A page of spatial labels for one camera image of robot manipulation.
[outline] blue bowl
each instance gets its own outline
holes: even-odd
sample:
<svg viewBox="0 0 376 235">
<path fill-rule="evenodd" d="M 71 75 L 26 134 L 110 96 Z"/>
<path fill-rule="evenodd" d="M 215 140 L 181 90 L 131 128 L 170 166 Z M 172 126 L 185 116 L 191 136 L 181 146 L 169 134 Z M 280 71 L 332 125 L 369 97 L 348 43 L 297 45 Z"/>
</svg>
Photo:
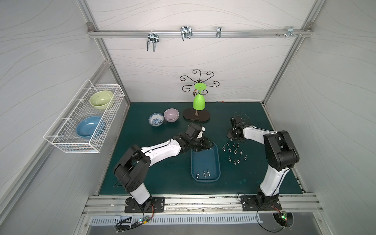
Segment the blue bowl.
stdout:
<svg viewBox="0 0 376 235">
<path fill-rule="evenodd" d="M 101 117 L 99 116 L 91 116 L 82 120 L 76 127 L 77 135 L 81 138 L 90 139 L 98 125 L 98 130 L 94 137 L 101 135 L 105 130 L 106 123 L 103 120 L 100 121 L 100 119 Z"/>
</svg>

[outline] wire basket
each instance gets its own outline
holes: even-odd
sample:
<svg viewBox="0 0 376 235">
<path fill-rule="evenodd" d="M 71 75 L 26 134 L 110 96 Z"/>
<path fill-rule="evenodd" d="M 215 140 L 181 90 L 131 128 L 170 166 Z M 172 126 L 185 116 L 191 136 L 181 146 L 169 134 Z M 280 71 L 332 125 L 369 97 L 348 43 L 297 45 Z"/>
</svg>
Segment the wire basket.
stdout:
<svg viewBox="0 0 376 235">
<path fill-rule="evenodd" d="M 76 99 L 69 103 L 44 135 L 45 140 L 65 153 L 99 153 L 124 98 L 118 84 L 93 85 L 90 82 L 89 85 L 90 87 L 81 88 L 83 96 L 79 98 L 80 95 L 76 95 Z M 89 102 L 90 97 L 99 91 L 111 91 L 114 94 L 105 110 L 95 109 Z M 99 124 L 90 139 L 81 138 L 76 132 L 77 125 L 91 116 L 101 117 Z"/>
</svg>

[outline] black mounting plate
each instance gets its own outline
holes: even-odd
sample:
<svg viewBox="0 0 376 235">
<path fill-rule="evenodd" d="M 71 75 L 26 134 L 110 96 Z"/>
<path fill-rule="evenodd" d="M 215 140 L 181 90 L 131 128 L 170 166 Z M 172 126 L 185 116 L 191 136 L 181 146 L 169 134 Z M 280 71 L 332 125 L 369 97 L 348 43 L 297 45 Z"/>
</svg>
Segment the black mounting plate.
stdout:
<svg viewBox="0 0 376 235">
<path fill-rule="evenodd" d="M 240 196 L 240 201 L 243 211 L 275 211 L 275 209 L 273 209 L 271 205 L 274 205 L 279 210 L 282 210 L 281 204 L 277 203 L 279 202 L 278 198 L 276 200 L 270 201 L 269 203 L 264 203 L 260 207 L 257 205 L 258 202 L 256 200 L 256 195 Z"/>
<path fill-rule="evenodd" d="M 205 109 L 196 111 L 194 108 L 188 108 L 183 111 L 183 117 L 188 120 L 208 121 L 210 119 L 210 112 Z"/>
<path fill-rule="evenodd" d="M 165 197 L 152 197 L 151 203 L 154 204 L 154 212 L 164 211 Z M 128 197 L 125 200 L 124 212 L 125 213 L 142 213 L 141 208 L 138 206 L 136 200 L 131 197 Z M 144 213 L 151 213 L 151 212 L 153 212 L 153 208 L 151 206 L 144 210 Z"/>
</svg>

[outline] cable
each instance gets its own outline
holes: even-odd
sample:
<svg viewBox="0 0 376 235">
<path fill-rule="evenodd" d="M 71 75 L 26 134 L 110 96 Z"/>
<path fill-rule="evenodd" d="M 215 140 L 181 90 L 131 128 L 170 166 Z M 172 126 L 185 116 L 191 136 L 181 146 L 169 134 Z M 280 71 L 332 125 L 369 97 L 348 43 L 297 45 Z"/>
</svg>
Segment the cable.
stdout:
<svg viewBox="0 0 376 235">
<path fill-rule="evenodd" d="M 244 114 L 245 116 L 247 116 L 247 118 L 248 118 L 248 124 L 251 123 L 251 120 L 249 119 L 249 117 L 248 117 L 247 114 L 245 114 L 245 113 L 243 113 L 243 112 L 240 112 L 240 113 L 242 113 L 242 114 Z"/>
<path fill-rule="evenodd" d="M 239 195 L 240 194 L 244 194 L 244 195 L 246 195 L 245 193 L 238 193 L 238 195 L 236 196 L 236 199 L 239 201 L 239 202 L 241 202 L 241 200 L 239 200 Z"/>
<path fill-rule="evenodd" d="M 192 122 L 193 122 L 194 120 L 196 120 L 196 119 L 200 119 L 200 118 L 195 118 L 195 119 L 193 119 L 193 120 L 191 121 L 191 123 L 190 123 L 190 124 L 192 124 Z M 190 124 L 189 124 L 189 125 L 190 125 Z"/>
<path fill-rule="evenodd" d="M 138 207 L 141 210 L 142 215 L 143 215 L 142 221 L 137 221 L 137 222 L 133 223 L 131 226 L 121 225 L 122 223 L 124 223 L 126 220 L 129 219 L 129 218 L 126 218 L 126 219 L 124 219 L 124 220 L 122 220 L 122 221 L 120 221 L 119 223 L 116 224 L 116 231 L 126 231 L 126 230 L 137 228 L 137 227 L 139 227 L 139 226 L 141 226 L 141 225 L 144 224 L 144 221 L 145 221 L 144 210 L 141 208 L 140 204 L 137 203 L 137 205 L 138 205 Z"/>
<path fill-rule="evenodd" d="M 122 186 L 122 185 L 116 185 L 120 180 L 132 169 L 132 167 L 136 164 L 137 162 L 133 163 L 133 165 L 129 168 L 129 170 L 113 185 L 114 188 Z"/>
<path fill-rule="evenodd" d="M 256 221 L 257 221 L 257 223 L 259 224 L 259 226 L 262 227 L 263 229 L 265 229 L 265 230 L 268 231 L 268 232 L 272 232 L 272 233 L 280 232 L 284 227 L 282 227 L 281 229 L 279 229 L 279 230 L 277 230 L 277 231 L 270 231 L 270 230 L 264 228 L 264 227 L 259 223 L 259 221 L 258 221 L 258 219 L 257 219 L 257 215 L 258 215 L 258 211 L 260 210 L 260 207 L 257 206 L 257 212 L 256 212 Z"/>
</svg>

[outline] aluminum frame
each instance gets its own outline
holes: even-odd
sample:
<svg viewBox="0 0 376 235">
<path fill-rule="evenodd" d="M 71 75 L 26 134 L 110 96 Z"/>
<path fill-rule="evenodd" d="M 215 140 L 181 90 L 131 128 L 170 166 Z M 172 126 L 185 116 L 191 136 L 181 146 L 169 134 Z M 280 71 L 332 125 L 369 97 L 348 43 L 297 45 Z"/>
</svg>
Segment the aluminum frame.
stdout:
<svg viewBox="0 0 376 235">
<path fill-rule="evenodd" d="M 249 211 L 242 210 L 242 204 L 237 200 L 236 194 L 162 196 L 166 198 L 165 211 L 158 214 L 249 213 Z M 125 200 L 128 197 L 130 195 L 90 196 L 83 209 L 82 216 L 125 215 Z M 287 212 L 323 212 L 314 193 L 280 194 L 279 200 L 283 210 Z M 127 215 L 138 215 L 138 213 L 127 213 Z"/>
<path fill-rule="evenodd" d="M 77 4 L 85 18 L 85 21 L 87 23 L 91 22 L 92 25 L 91 27 L 94 27 L 94 30 L 96 30 L 98 27 L 97 27 L 97 24 L 95 23 L 95 20 L 94 20 L 94 17 L 93 15 L 91 14 L 91 11 L 89 9 L 89 6 L 86 2 L 86 0 L 76 0 L 77 1 Z M 120 85 L 120 88 L 123 90 L 123 93 L 124 93 L 124 99 L 125 99 L 125 102 L 130 105 L 130 99 L 129 99 L 129 96 L 125 90 L 125 87 L 124 87 L 124 84 L 123 82 L 121 81 L 120 79 L 120 76 L 119 76 L 119 73 L 114 65 L 114 62 L 110 56 L 110 53 L 108 52 L 108 49 L 106 47 L 106 44 L 105 42 L 103 41 L 103 39 L 100 39 L 100 38 L 96 38 L 95 39 L 100 51 L 102 52 L 102 55 L 105 57 L 105 59 L 109 60 L 110 61 L 110 70 L 111 70 L 111 73 L 112 75 L 114 76 L 115 78 L 115 81 Z"/>
<path fill-rule="evenodd" d="M 150 30 L 97 30 L 88 32 L 90 38 L 147 38 Z M 181 38 L 180 30 L 153 30 L 159 38 Z M 217 30 L 192 30 L 191 38 L 217 38 Z M 287 30 L 221 30 L 221 38 L 285 38 Z M 298 38 L 311 37 L 313 31 L 294 30 Z"/>
<path fill-rule="evenodd" d="M 311 10 L 309 11 L 308 13 L 308 16 L 306 18 L 306 20 L 303 22 L 302 24 L 302 29 L 311 29 L 312 28 L 312 25 L 318 15 L 318 13 L 320 12 L 322 6 L 324 5 L 324 2 L 326 0 L 316 0 L 315 3 L 313 4 Z M 286 69 L 288 68 L 291 60 L 293 59 L 293 57 L 295 56 L 296 52 L 298 51 L 300 45 L 302 44 L 304 40 L 304 37 L 298 37 L 294 40 L 293 44 L 291 45 L 284 61 L 282 62 L 282 65 L 281 67 L 279 68 L 276 76 L 274 77 L 274 80 L 273 82 L 271 83 L 270 87 L 269 87 L 269 90 L 268 92 L 266 93 L 265 95 L 265 98 L 264 100 L 262 101 L 262 103 L 265 105 L 268 103 L 268 101 L 270 100 L 270 97 L 271 95 L 273 94 L 273 91 L 275 90 L 275 88 L 277 87 L 279 81 L 281 80 L 281 78 L 283 77 L 283 75 L 285 74 L 286 72 Z"/>
</svg>

